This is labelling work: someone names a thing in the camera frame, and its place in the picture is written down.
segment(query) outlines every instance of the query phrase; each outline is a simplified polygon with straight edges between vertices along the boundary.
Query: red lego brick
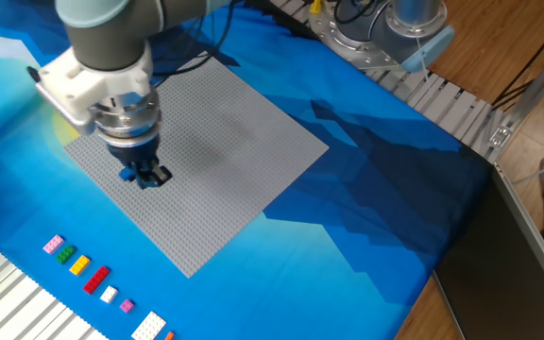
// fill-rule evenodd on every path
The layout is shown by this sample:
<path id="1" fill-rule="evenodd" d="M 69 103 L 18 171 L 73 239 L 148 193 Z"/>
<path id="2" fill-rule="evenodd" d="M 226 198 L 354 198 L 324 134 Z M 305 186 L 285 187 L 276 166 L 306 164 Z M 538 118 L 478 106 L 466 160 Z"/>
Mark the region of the red lego brick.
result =
<path id="1" fill-rule="evenodd" d="M 107 267 L 101 266 L 100 269 L 93 274 L 92 278 L 83 286 L 85 293 L 89 295 L 93 294 L 110 272 L 111 271 Z"/>

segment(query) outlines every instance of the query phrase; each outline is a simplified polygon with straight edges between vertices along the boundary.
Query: lego baseplate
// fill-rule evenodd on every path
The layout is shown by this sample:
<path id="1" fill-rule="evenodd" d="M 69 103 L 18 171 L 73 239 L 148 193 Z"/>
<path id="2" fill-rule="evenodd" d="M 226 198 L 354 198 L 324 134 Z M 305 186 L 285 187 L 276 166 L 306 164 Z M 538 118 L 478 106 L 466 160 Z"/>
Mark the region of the lego baseplate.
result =
<path id="1" fill-rule="evenodd" d="M 158 88 L 159 158 L 173 173 L 140 190 L 96 136 L 66 152 L 191 277 L 328 147 L 212 59 Z"/>

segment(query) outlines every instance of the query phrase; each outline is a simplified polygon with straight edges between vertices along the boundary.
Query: pink lego brick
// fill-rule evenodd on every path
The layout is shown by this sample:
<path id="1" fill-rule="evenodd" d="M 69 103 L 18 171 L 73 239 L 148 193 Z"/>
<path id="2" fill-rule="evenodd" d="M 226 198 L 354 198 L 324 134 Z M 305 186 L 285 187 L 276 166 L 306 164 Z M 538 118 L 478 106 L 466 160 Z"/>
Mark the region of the pink lego brick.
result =
<path id="1" fill-rule="evenodd" d="M 62 244 L 64 244 L 64 239 L 56 235 L 50 242 L 47 243 L 47 245 L 43 247 L 43 250 L 52 255 L 56 252 L 56 250 L 58 250 L 58 248 L 60 248 L 60 246 L 62 246 Z"/>
<path id="2" fill-rule="evenodd" d="M 123 310 L 123 312 L 129 313 L 133 309 L 133 303 L 129 300 L 125 300 L 121 304 L 121 309 Z"/>

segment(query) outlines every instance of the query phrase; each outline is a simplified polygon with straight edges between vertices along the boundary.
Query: yellow lego brick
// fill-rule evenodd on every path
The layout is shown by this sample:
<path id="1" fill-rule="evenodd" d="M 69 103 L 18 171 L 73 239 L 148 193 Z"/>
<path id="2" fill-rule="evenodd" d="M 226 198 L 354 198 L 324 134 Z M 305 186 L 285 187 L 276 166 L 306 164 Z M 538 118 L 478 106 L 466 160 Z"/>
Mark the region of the yellow lego brick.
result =
<path id="1" fill-rule="evenodd" d="M 322 10 L 322 0 L 314 0 L 314 2 L 310 5 L 310 13 L 320 14 L 321 10 Z"/>
<path id="2" fill-rule="evenodd" d="M 81 257 L 76 260 L 75 264 L 73 264 L 73 266 L 71 267 L 71 273 L 77 276 L 81 275 L 81 273 L 88 264 L 90 264 L 90 259 L 85 257 L 85 255 L 81 255 Z"/>

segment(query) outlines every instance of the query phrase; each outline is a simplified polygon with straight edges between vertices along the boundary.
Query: blue tablecloth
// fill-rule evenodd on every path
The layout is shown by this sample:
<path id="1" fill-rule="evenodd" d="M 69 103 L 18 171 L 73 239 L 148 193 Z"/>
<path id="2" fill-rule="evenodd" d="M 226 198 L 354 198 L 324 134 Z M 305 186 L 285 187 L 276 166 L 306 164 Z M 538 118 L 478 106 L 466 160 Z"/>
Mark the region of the blue tablecloth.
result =
<path id="1" fill-rule="evenodd" d="M 217 37 L 227 13 L 214 14 Z M 212 33 L 209 17 L 197 49 Z M 155 58 L 178 34 L 151 39 Z M 77 135 L 25 68 L 68 46 L 53 1 L 0 0 L 0 251 L 111 339 L 150 311 L 167 321 L 160 338 L 393 338 L 489 178 L 488 163 L 322 43 L 239 4 L 217 57 L 330 150 L 186 279 L 64 153 Z M 42 250 L 55 234 L 92 259 L 80 277 Z M 111 274 L 88 296 L 100 265 Z M 98 299 L 107 285 L 112 305 Z"/>

